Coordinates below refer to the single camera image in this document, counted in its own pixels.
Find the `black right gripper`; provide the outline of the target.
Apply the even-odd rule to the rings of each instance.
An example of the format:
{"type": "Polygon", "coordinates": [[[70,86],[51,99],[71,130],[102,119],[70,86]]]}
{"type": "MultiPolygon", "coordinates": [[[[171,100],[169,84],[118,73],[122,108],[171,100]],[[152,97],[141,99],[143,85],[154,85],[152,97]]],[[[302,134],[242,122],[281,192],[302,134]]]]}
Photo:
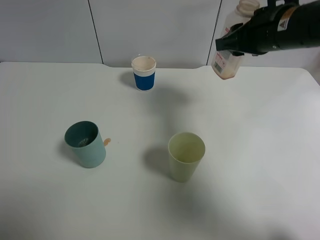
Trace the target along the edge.
{"type": "Polygon", "coordinates": [[[320,46],[320,2],[299,4],[286,0],[254,12],[246,23],[237,23],[215,40],[216,50],[264,55],[268,52],[315,48],[320,46]]]}

